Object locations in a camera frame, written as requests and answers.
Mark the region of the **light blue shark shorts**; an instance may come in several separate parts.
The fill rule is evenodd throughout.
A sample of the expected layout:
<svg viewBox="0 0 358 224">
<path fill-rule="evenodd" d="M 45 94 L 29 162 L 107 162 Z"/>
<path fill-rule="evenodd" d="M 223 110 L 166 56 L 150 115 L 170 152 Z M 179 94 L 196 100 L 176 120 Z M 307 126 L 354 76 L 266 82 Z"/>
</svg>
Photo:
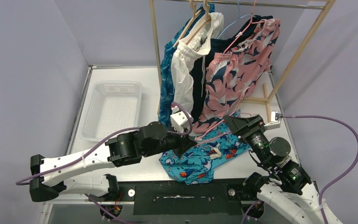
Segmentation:
<svg viewBox="0 0 358 224">
<path fill-rule="evenodd" d="M 212 123 L 197 136 L 203 135 L 221 120 L 222 118 L 212 118 Z M 225 122 L 210 131 L 202 140 L 221 134 L 225 135 L 190 148 L 182 156 L 175 155 L 172 150 L 162 153 L 159 162 L 168 176 L 178 182 L 184 182 L 187 185 L 209 183 L 214 177 L 214 169 L 250 149 L 248 144 L 241 143 L 238 137 L 230 132 Z"/>
</svg>

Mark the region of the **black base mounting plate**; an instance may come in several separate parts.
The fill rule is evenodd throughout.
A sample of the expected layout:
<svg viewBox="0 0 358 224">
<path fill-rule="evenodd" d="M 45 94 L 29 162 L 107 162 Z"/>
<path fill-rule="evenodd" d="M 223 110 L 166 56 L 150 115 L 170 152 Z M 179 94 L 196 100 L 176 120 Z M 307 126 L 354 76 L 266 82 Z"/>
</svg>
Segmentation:
<svg viewBox="0 0 358 224">
<path fill-rule="evenodd" d="M 119 192 L 113 198 L 92 199 L 102 204 L 130 203 L 133 215 L 241 215 L 245 205 L 256 201 L 243 182 L 243 178 L 192 185 L 177 181 L 119 182 Z"/>
</svg>

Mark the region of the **dark teal patterned shorts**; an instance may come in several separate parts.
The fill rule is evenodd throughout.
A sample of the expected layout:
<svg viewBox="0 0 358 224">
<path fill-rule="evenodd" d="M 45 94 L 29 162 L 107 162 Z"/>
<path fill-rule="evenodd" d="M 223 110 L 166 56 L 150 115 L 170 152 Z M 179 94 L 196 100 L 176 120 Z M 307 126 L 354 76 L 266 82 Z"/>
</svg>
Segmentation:
<svg viewBox="0 0 358 224">
<path fill-rule="evenodd" d="M 170 115 L 172 113 L 171 103 L 174 100 L 174 85 L 172 81 L 171 63 L 174 52 L 177 47 L 174 47 L 174 43 L 182 32 L 183 28 L 187 24 L 179 29 L 175 36 L 165 44 L 164 57 L 160 65 L 161 74 L 161 88 L 160 88 L 160 102 L 158 111 L 158 121 L 164 124 L 166 127 L 170 127 Z"/>
</svg>

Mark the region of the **navy blue shorts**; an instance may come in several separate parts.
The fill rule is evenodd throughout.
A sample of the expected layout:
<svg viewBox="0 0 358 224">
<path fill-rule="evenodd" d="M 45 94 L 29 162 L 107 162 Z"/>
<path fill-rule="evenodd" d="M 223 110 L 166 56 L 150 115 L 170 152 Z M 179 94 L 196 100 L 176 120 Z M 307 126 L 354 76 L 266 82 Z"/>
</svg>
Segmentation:
<svg viewBox="0 0 358 224">
<path fill-rule="evenodd" d="M 191 116 L 195 122 L 199 120 L 204 106 L 207 67 L 214 59 L 215 53 L 222 53 L 232 42 L 234 43 L 233 46 L 238 45 L 240 42 L 249 38 L 253 34 L 255 28 L 256 24 L 251 24 L 239 38 L 236 38 L 235 35 L 228 39 L 212 38 L 210 41 L 211 49 L 209 53 L 194 62 L 190 75 L 193 78 L 193 109 L 191 111 Z"/>
</svg>

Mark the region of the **wooden hanger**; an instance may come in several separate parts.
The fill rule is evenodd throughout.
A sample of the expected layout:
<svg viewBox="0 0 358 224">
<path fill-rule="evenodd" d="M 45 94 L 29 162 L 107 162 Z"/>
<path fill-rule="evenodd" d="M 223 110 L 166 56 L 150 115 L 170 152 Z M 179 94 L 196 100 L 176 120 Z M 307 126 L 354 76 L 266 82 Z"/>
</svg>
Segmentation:
<svg viewBox="0 0 358 224">
<path fill-rule="evenodd" d="M 194 3 L 193 0 L 189 0 L 189 6 L 192 9 L 192 17 L 188 20 L 187 24 L 183 28 L 182 32 L 180 33 L 179 37 L 177 38 L 176 42 L 174 43 L 174 47 L 177 47 L 179 40 L 181 40 L 183 37 L 185 37 L 187 31 L 189 30 L 190 26 L 195 22 L 195 20 L 201 15 L 202 10 L 197 9 L 197 4 Z"/>
<path fill-rule="evenodd" d="M 193 29 L 189 32 L 189 35 L 183 41 L 186 45 L 188 45 L 191 42 L 191 40 L 199 33 L 199 31 L 211 21 L 211 16 L 209 13 L 210 6 L 207 0 L 203 0 L 202 5 L 205 13 L 202 16 L 202 18 L 199 19 L 199 22 L 201 23 L 199 25 L 195 25 Z"/>
</svg>

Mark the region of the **pink navy floral shorts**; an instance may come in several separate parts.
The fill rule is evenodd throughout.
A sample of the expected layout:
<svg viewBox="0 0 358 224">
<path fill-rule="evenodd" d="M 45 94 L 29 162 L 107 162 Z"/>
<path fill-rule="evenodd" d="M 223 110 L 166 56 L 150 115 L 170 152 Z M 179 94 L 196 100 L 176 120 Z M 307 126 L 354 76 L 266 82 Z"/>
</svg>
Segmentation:
<svg viewBox="0 0 358 224">
<path fill-rule="evenodd" d="M 251 96 L 260 76 L 270 70 L 270 57 L 280 34 L 280 19 L 255 16 L 239 37 L 216 52 L 207 67 L 206 96 L 195 134 L 204 134 Z"/>
</svg>

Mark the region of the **wooden hanger rear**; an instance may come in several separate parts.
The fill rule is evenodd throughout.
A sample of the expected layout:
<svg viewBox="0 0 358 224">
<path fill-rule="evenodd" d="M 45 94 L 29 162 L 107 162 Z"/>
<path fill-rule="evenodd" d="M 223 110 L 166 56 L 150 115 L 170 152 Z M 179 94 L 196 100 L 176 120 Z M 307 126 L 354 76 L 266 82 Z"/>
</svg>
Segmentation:
<svg viewBox="0 0 358 224">
<path fill-rule="evenodd" d="M 181 40 L 183 37 L 185 37 L 187 31 L 189 30 L 190 26 L 195 22 L 195 20 L 201 15 L 202 10 L 197 9 L 197 4 L 194 3 L 193 0 L 189 0 L 189 6 L 192 9 L 192 17 L 188 20 L 187 24 L 183 28 L 182 32 L 180 33 L 179 37 L 177 38 L 176 42 L 174 43 L 174 47 L 177 47 L 179 40 Z"/>
</svg>

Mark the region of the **pink plastic hanger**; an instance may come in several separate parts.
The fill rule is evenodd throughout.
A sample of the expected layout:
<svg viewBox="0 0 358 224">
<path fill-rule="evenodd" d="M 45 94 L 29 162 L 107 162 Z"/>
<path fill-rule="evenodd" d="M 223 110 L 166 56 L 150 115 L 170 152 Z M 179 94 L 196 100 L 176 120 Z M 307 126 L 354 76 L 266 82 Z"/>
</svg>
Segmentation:
<svg viewBox="0 0 358 224">
<path fill-rule="evenodd" d="M 236 113 L 236 111 L 238 110 L 239 104 L 240 104 L 240 102 L 245 98 L 245 95 L 246 95 L 246 92 L 247 92 L 248 89 L 249 89 L 249 87 L 246 87 L 245 90 L 242 92 L 241 96 L 239 97 L 239 99 L 236 100 L 237 104 L 236 104 L 234 110 L 229 114 L 229 116 L 231 116 L 231 115 L 233 115 L 234 113 Z M 213 141 L 214 139 L 219 138 L 219 137 L 222 136 L 222 135 L 225 135 L 225 134 L 221 134 L 221 135 L 219 135 L 219 136 L 215 136 L 215 137 L 213 137 L 213 138 L 211 138 L 211 139 L 208 139 L 208 140 L 202 140 L 202 138 L 203 138 L 205 135 L 207 135 L 210 131 L 212 131 L 213 129 L 215 129 L 215 128 L 216 128 L 218 125 L 220 125 L 222 122 L 224 122 L 224 119 L 222 119 L 221 121 L 219 121 L 218 123 L 216 123 L 214 126 L 212 126 L 210 129 L 208 129 L 203 135 L 196 137 L 195 140 L 198 142 L 198 144 L 196 145 L 196 147 L 199 146 L 199 145 L 201 145 L 201 144 L 204 144 L 204 143 Z"/>
</svg>

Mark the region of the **white drawstring shorts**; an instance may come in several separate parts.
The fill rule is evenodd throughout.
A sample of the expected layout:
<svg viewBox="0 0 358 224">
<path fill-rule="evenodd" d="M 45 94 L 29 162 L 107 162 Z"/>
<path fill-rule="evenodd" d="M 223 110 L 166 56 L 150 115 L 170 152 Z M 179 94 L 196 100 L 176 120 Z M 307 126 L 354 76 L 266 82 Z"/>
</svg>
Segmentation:
<svg viewBox="0 0 358 224">
<path fill-rule="evenodd" d="M 211 21 L 186 45 L 179 40 L 171 63 L 172 81 L 174 84 L 174 102 L 180 104 L 187 112 L 193 109 L 193 78 L 190 72 L 194 62 L 206 56 L 211 49 L 211 39 L 216 38 L 224 29 L 224 15 L 218 12 L 210 13 Z"/>
</svg>

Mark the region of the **wooden hanger front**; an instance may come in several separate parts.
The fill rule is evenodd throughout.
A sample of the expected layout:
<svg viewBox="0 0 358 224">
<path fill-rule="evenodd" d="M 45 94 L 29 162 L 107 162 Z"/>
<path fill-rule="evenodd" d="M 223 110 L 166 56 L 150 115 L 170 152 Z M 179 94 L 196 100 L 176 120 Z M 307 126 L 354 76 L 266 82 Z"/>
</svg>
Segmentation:
<svg viewBox="0 0 358 224">
<path fill-rule="evenodd" d="M 205 13 L 202 16 L 202 18 L 199 19 L 199 22 L 201 23 L 199 25 L 195 25 L 193 29 L 189 32 L 189 35 L 183 41 L 186 45 L 188 45 L 191 42 L 191 40 L 199 33 L 199 31 L 211 21 L 211 16 L 209 13 L 210 6 L 207 0 L 203 0 L 202 5 Z"/>
</svg>

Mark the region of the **light blue hanger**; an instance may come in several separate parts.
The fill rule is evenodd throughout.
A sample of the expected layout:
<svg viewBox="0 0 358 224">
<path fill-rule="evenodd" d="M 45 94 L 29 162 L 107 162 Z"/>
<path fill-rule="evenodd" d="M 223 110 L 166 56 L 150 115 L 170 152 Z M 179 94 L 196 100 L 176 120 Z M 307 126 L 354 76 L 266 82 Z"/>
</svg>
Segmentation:
<svg viewBox="0 0 358 224">
<path fill-rule="evenodd" d="M 241 3 L 241 0 L 237 0 L 237 16 L 235 18 L 235 20 L 233 22 L 231 22 L 230 24 L 228 24 L 223 30 L 222 32 L 220 33 L 220 35 L 217 37 L 218 39 L 222 38 L 224 36 L 224 33 L 225 31 L 230 28 L 232 25 L 234 25 L 237 21 L 240 21 L 241 19 L 243 18 L 246 18 L 246 17 L 252 17 L 250 14 L 244 14 L 244 15 L 241 15 L 241 6 L 240 6 L 240 3 Z"/>
</svg>

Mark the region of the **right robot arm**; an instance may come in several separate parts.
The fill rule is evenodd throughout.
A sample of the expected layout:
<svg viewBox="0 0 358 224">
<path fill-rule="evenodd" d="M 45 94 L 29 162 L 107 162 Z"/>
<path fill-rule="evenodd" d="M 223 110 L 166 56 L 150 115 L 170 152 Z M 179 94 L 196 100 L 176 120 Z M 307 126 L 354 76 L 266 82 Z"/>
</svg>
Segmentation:
<svg viewBox="0 0 358 224">
<path fill-rule="evenodd" d="M 282 137 L 268 140 L 265 136 L 267 130 L 280 127 L 282 118 L 277 111 L 271 113 L 269 123 L 265 123 L 260 115 L 248 118 L 224 116 L 231 133 L 250 146 L 252 160 L 268 173 L 250 175 L 243 183 L 244 195 L 265 202 L 292 224 L 341 223 L 328 205 L 319 201 L 321 193 L 314 182 L 290 156 L 290 143 Z"/>
</svg>

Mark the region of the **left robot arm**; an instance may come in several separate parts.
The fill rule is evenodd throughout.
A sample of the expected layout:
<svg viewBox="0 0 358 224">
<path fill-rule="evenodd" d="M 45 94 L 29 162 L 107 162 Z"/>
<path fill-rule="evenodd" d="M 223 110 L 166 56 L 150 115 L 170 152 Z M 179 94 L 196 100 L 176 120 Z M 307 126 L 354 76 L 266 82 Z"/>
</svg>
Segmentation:
<svg viewBox="0 0 358 224">
<path fill-rule="evenodd" d="M 142 158 L 173 151 L 181 156 L 197 145 L 193 137 L 172 132 L 157 121 L 140 128 L 126 128 L 116 137 L 105 138 L 93 148 L 56 158 L 40 154 L 30 158 L 32 179 L 29 193 L 33 202 L 46 202 L 64 194 L 87 194 L 102 200 L 119 196 L 116 176 L 99 178 L 82 175 L 105 168 L 140 163 Z"/>
</svg>

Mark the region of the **white plastic basket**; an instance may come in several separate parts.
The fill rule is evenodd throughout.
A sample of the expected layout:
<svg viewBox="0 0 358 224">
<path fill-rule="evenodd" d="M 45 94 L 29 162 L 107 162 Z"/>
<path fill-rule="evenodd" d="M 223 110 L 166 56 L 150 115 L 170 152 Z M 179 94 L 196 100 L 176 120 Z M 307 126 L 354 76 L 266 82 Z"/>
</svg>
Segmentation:
<svg viewBox="0 0 358 224">
<path fill-rule="evenodd" d="M 80 137 L 98 142 L 109 134 L 136 127 L 143 86 L 135 81 L 100 81 L 93 85 Z"/>
</svg>

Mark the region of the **pink hanger of floral shorts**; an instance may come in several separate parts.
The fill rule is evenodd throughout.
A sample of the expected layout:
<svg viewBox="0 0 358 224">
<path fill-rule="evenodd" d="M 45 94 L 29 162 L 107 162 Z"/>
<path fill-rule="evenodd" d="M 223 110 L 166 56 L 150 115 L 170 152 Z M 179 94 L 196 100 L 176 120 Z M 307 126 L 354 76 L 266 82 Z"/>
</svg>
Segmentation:
<svg viewBox="0 0 358 224">
<path fill-rule="evenodd" d="M 259 16 L 250 14 L 252 17 L 246 21 L 243 26 L 231 37 L 227 39 L 216 39 L 214 43 L 216 43 L 216 49 L 219 53 L 225 53 L 231 47 L 236 46 L 238 43 L 244 41 L 246 38 L 250 37 L 253 33 L 255 26 L 259 23 L 262 19 L 270 19 L 270 17 L 266 16 Z"/>
</svg>

